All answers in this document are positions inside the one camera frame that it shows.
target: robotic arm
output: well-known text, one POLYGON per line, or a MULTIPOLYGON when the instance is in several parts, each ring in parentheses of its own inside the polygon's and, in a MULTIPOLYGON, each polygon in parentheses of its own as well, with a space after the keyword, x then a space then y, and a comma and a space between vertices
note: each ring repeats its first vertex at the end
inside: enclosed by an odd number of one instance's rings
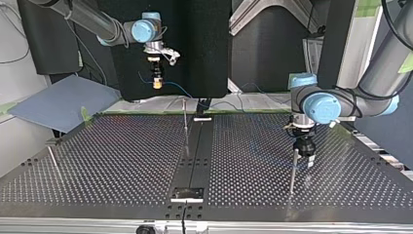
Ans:
POLYGON ((29 0, 44 8, 51 8, 85 27, 97 36, 103 46, 125 45, 130 43, 144 44, 144 53, 152 63, 154 89, 161 89, 163 84, 162 60, 174 66, 180 54, 173 49, 165 48, 162 41, 166 27, 162 27, 161 15, 156 12, 142 14, 142 19, 121 24, 116 19, 96 10, 87 0, 29 0))
MULTIPOLYGON (((413 44, 413 1, 401 10, 395 28, 413 44)), ((313 74, 293 74, 289 79, 292 116, 287 129, 296 137, 294 149, 301 156, 314 156, 311 141, 317 124, 335 124, 338 117, 373 117, 395 112, 398 94, 407 86, 413 72, 403 70, 411 50, 389 32, 369 67, 354 89, 323 90, 313 74)))
MULTIPOLYGON (((179 53, 164 47, 159 13, 142 14, 142 19, 121 24, 101 11, 95 10, 87 0, 29 0, 41 7, 52 8, 82 25, 97 36, 104 46, 144 43, 144 53, 152 63, 154 89, 163 84, 162 59, 175 65, 179 53)), ((413 1, 407 1, 394 22, 398 31, 413 44, 413 1)), ((313 74, 295 74, 289 79, 292 115, 285 127, 292 129, 296 138, 294 150, 302 156, 314 156, 312 142, 317 124, 335 124, 338 117, 380 116, 397 109, 398 94, 410 81, 412 72, 400 69, 411 50, 389 33, 371 61, 358 86, 354 89, 322 90, 313 74)))

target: perforated table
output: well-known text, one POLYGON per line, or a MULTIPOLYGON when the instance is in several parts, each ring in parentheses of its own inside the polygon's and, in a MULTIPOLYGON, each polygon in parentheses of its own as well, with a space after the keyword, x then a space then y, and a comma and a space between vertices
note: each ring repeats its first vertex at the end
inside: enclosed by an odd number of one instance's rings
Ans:
POLYGON ((58 167, 45 149, 0 179, 0 216, 413 222, 413 183, 341 126, 318 128, 315 165, 299 160, 290 196, 287 120, 218 114, 186 135, 182 115, 97 116, 63 138, 58 167), (202 188, 204 201, 172 203, 175 188, 202 188))

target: blue joint cap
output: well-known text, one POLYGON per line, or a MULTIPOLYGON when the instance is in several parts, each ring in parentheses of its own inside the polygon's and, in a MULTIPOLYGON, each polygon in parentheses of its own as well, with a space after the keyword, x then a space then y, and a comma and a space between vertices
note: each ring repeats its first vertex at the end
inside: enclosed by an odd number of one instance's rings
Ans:
POLYGON ((288 89, 301 87, 301 86, 310 86, 317 84, 317 75, 312 73, 298 73, 290 74, 288 80, 288 89))
POLYGON ((142 13, 143 20, 161 20, 161 14, 157 12, 142 13))
POLYGON ((158 25, 148 19, 138 20, 131 27, 131 35, 137 42, 150 42, 158 35, 158 25))
POLYGON ((329 124, 340 116, 341 104, 331 94, 317 93, 304 100, 303 110, 316 123, 329 124))
POLYGON ((399 102, 400 102, 399 96, 393 97, 388 108, 383 113, 379 114, 378 116, 393 114, 397 110, 399 102))

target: black backdrop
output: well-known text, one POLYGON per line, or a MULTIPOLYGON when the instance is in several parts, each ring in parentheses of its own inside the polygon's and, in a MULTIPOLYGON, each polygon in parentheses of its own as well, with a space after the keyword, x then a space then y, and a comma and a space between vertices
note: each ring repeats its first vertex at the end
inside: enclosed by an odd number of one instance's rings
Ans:
MULTIPOLYGON (((140 19, 145 11, 160 12, 163 25, 168 27, 164 42, 181 54, 175 66, 164 63, 164 80, 181 85, 197 98, 221 98, 227 94, 231 0, 123 0, 97 4, 119 21, 140 19)), ((138 71, 145 80, 152 79, 142 44, 132 44, 129 49, 117 46, 111 51, 124 99, 183 94, 171 85, 155 91, 151 84, 142 84, 138 71)))

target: white wall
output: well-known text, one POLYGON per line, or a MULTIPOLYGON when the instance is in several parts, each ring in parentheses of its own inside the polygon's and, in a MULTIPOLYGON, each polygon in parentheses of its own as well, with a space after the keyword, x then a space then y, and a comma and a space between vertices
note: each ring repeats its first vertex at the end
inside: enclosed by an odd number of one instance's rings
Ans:
MULTIPOLYGON (((16 0, 0 0, 18 8, 16 0)), ((22 31, 19 21, 4 10, 22 31)), ((27 50, 23 38, 0 13, 0 62, 18 59, 27 50)), ((8 64, 0 64, 0 105, 28 98, 47 88, 45 76, 37 75, 31 55, 8 64)), ((52 131, 10 115, 0 116, 0 176, 45 146, 52 131)))

